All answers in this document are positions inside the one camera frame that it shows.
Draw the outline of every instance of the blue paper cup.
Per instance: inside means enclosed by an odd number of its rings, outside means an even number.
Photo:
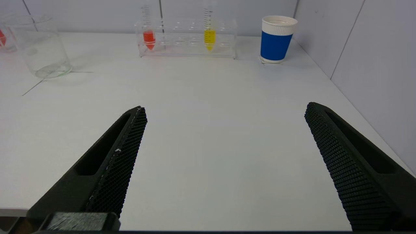
[[[262,20],[261,60],[268,63],[281,63],[295,32],[297,20],[278,15],[266,16]]]

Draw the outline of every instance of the red object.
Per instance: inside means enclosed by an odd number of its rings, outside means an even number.
[[[1,30],[0,30],[0,41],[1,41],[2,45],[6,44],[6,37],[4,36],[4,34]]]
[[[152,30],[147,30],[143,33],[143,39],[144,44],[149,48],[149,50],[152,50],[153,47],[155,47],[155,34]]]

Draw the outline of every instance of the white table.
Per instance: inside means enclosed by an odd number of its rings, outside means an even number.
[[[75,72],[24,96],[39,80],[1,60],[2,79],[24,82],[1,81],[0,207],[30,208],[137,105],[149,122],[123,230],[350,230],[304,120],[312,101],[407,169],[295,41],[285,62],[264,66],[258,37],[238,38],[237,60],[139,58],[128,34],[62,40]]]

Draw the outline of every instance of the test tube rack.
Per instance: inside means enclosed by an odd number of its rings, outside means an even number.
[[[204,43],[204,23],[199,19],[162,19],[138,21],[135,24],[139,55],[236,58],[236,20],[217,20],[215,44],[209,51]],[[144,33],[154,32],[154,46],[145,43]]]

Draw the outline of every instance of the graduated test tube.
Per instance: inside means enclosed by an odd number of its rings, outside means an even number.
[[[212,51],[215,45],[213,12],[216,5],[216,0],[204,0],[204,43],[208,51]]]
[[[141,7],[141,14],[143,20],[143,41],[147,48],[149,48],[149,50],[152,50],[155,46],[156,39],[155,33],[152,28],[152,18],[149,0],[146,0],[146,2]]]

